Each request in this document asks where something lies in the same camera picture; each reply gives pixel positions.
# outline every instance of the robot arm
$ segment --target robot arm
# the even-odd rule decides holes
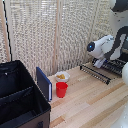
[[[103,58],[108,60],[119,58],[122,53],[122,46],[128,40],[128,0],[109,0],[109,4],[111,9],[110,26],[114,38],[109,38],[108,35],[108,37],[105,36],[102,40],[91,42],[87,46],[89,54],[99,59],[100,62]],[[101,63],[97,63],[95,66],[100,68],[103,63],[98,66],[99,64]]]

